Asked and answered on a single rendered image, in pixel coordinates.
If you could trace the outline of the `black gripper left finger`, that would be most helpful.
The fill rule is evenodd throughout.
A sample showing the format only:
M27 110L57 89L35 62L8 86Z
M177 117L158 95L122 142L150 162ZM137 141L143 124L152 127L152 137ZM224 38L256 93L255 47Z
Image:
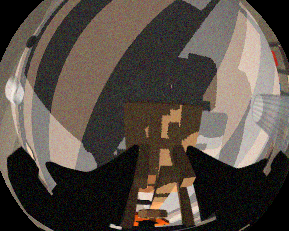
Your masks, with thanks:
M116 159L92 169L91 172L76 171L52 161L46 161L46 167L56 184L91 200L98 205L100 212L111 220L111 224L120 225L128 195L131 193L129 191L135 177L139 153L139 144L133 144L127 151L117 155Z

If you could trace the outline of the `white paper cup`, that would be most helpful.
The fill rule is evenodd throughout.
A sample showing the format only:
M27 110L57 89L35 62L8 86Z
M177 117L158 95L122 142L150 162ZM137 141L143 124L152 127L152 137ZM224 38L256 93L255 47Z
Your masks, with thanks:
M289 95L258 94L252 111L254 123L285 152L289 147Z
M18 104L21 104L25 90L23 90L17 75L11 76L9 82L6 84L5 90L7 100L10 100L13 104L17 104L17 106Z

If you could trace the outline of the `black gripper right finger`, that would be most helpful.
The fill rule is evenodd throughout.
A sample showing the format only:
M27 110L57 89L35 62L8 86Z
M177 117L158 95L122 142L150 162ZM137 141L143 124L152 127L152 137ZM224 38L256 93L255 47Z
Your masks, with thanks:
M246 181L263 171L267 163L267 159L261 159L245 168L233 168L193 146L186 148L186 155L196 175L193 188L201 221L216 217L214 213L228 204Z

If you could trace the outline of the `small grey ball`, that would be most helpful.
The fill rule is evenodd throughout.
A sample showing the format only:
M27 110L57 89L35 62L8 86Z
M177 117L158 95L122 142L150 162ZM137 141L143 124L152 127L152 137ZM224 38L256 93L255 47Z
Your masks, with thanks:
M35 41L36 41L36 35L35 35L35 37L34 37L34 35L31 35L31 37L28 38L28 41L26 42L27 49L28 49L28 47L34 46Z

